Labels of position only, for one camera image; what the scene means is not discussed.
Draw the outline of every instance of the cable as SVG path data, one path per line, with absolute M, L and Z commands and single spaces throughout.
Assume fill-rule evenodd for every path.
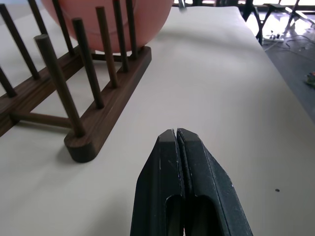
M 284 48 L 284 47 L 281 47 L 281 46 L 276 46 L 276 47 L 277 47 L 277 48 L 281 48 L 281 49 L 282 49 L 281 51 L 283 51 L 283 52 L 291 52 L 291 53 L 296 54 L 296 55 L 298 55 L 298 56 L 301 56 L 301 57 L 303 57 L 303 58 L 305 58 L 305 59 L 308 59 L 308 60 L 311 60 L 311 61 L 315 61 L 315 59 L 312 59 L 312 58 L 309 58 L 309 57 L 307 57 L 307 56 L 305 56 L 305 55 L 296 53 L 296 52 L 292 51 L 290 48 Z
M 265 52 L 267 52 L 269 49 L 273 48 L 276 44 L 278 44 L 279 42 L 275 42 L 273 45 L 271 45 L 270 47 L 265 49 Z
M 295 38 L 295 37 L 303 37 L 306 40 L 308 40 L 309 43 L 313 43 L 315 45 L 315 41 L 311 40 L 310 38 L 308 38 L 308 37 L 306 37 L 304 35 L 294 35 L 294 36 L 289 37 L 289 38 Z M 289 39 L 289 40 L 286 40 L 285 43 L 287 44 L 288 42 L 291 42 L 291 41 L 304 40 L 303 38 L 301 38 L 301 39 Z

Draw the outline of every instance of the pink plastic bowl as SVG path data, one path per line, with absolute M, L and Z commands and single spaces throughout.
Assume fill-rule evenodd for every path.
M 42 0 L 42 2 L 48 13 L 58 23 L 52 0 Z M 63 16 L 69 34 L 75 38 L 71 19 L 81 17 L 83 19 L 89 47 L 98 51 L 104 51 L 104 49 L 100 38 L 95 7 L 104 6 L 113 52 L 117 53 L 120 51 L 116 31 L 113 0 L 59 0 L 59 3 L 63 11 Z M 120 0 L 120 3 L 126 48 L 128 51 L 131 51 L 126 2 L 125 0 Z M 133 0 L 138 47 L 144 46 L 160 31 L 167 19 L 172 3 L 173 0 Z

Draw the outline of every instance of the chair leg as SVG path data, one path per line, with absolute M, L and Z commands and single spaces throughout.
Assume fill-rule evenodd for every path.
M 249 16 L 251 15 L 253 7 L 254 7 L 253 0 L 246 0 L 245 6 L 244 6 L 244 12 L 243 12 L 243 19 L 245 21 L 247 21 Z
M 289 21 L 288 21 L 288 23 L 287 23 L 287 25 L 286 25 L 286 28 L 289 28 L 289 27 L 290 27 L 291 22 L 292 22 L 292 20 L 293 20 L 293 17 L 294 17 L 294 15 L 295 15 L 295 12 L 296 12 L 296 10 L 297 10 L 297 8 L 298 8 L 298 6 L 299 6 L 299 2 L 300 2 L 300 0 L 297 0 L 297 1 L 296 1 L 295 5 L 294 5 L 294 7 L 293 7 L 293 9 L 292 9 L 292 12 L 291 12 L 291 14 L 290 14 L 290 18 L 289 18 Z
M 266 17 L 265 17 L 265 19 L 264 19 L 264 21 L 263 21 L 263 23 L 261 25 L 262 28 L 264 28 L 265 23 L 266 23 L 267 19 L 269 18 L 269 16 L 271 15 L 272 12 L 273 12 L 273 9 L 269 7 L 268 11 L 267 11 L 267 14 L 266 14 Z
M 259 12 L 256 6 L 253 8 L 253 12 L 258 23 L 258 34 L 256 35 L 256 38 L 258 39 L 259 43 L 262 45 L 262 23 L 260 21 Z

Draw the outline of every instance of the white table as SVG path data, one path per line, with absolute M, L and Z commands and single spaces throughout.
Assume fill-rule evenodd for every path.
M 61 31 L 41 13 L 61 56 Z M 33 16 L 15 23 L 41 69 Z M 5 26 L 0 34 L 16 86 L 30 73 Z M 138 175 L 157 136 L 177 127 L 227 171 L 255 236 L 313 235 L 315 126 L 238 9 L 174 8 L 149 46 L 153 60 L 94 161 L 71 160 L 63 129 L 18 124 L 0 138 L 0 235 L 129 235 Z M 104 87 L 106 66 L 95 67 Z M 83 114 L 93 100 L 84 69 L 67 84 Z M 56 93 L 34 111 L 66 116 Z

